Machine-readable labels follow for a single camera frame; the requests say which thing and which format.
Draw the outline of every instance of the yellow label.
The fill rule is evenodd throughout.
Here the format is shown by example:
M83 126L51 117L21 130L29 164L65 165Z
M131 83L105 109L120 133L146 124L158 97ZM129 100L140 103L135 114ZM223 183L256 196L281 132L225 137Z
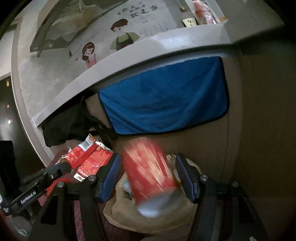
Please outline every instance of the yellow label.
M179 178L179 174L178 174L178 172L177 172L176 169L173 170L173 174L174 174L174 176L175 176L177 182L178 182L178 183L181 183L181 180L180 180L180 178Z
M196 26L195 18L185 18L182 20L186 27L193 27Z

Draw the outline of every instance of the cartoon boy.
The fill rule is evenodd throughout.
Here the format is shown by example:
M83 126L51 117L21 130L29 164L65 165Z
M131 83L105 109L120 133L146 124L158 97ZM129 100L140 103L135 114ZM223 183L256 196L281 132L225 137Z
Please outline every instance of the cartoon boy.
M128 21L124 18L116 21L110 28L113 32L118 34L118 37L112 42L110 49L116 49L116 51L131 45L134 41L140 37L136 33L125 33L122 31L123 27L128 24Z

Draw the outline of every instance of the white wall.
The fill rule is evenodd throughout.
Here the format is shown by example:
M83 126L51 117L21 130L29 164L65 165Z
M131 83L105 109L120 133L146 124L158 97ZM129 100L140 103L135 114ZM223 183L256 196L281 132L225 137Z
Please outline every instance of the white wall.
M11 72L11 50L15 32L5 33L0 40L0 79L7 77Z

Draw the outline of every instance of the cartoon girl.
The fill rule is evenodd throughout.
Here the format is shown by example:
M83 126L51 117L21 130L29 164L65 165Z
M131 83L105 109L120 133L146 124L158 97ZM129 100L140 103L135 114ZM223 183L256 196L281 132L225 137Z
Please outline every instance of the cartoon girl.
M110 49L116 49L116 51L131 45L134 41L138 40L140 37L136 33L126 33L122 29L128 24L128 21L124 18L116 21L112 24L110 28L113 32L117 33L118 37L112 42Z
M85 61L88 69L96 64L96 54L94 53L94 44L92 42L87 43L83 47L82 59Z

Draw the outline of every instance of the black bag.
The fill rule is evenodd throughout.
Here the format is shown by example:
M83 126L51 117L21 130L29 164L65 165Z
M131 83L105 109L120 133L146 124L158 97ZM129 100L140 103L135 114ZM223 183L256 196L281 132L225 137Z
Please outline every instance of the black bag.
M118 138L115 131L91 115L86 107L85 98L68 108L54 112L42 124L45 144L48 147L61 145L67 140L84 141L87 135L100 135L102 142L111 149L110 140Z

